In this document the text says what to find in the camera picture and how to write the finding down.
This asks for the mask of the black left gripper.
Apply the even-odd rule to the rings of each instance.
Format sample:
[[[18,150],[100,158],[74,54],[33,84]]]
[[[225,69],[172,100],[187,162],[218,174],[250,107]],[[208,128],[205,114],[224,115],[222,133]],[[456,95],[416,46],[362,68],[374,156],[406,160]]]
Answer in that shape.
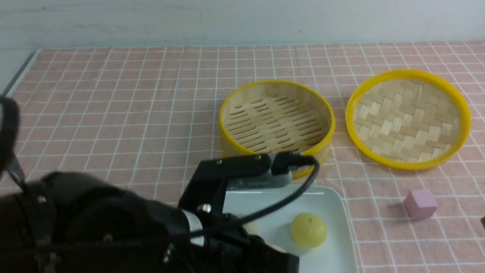
[[[91,175],[53,172],[1,197],[2,273],[298,273],[300,259],[238,220],[147,200]]]

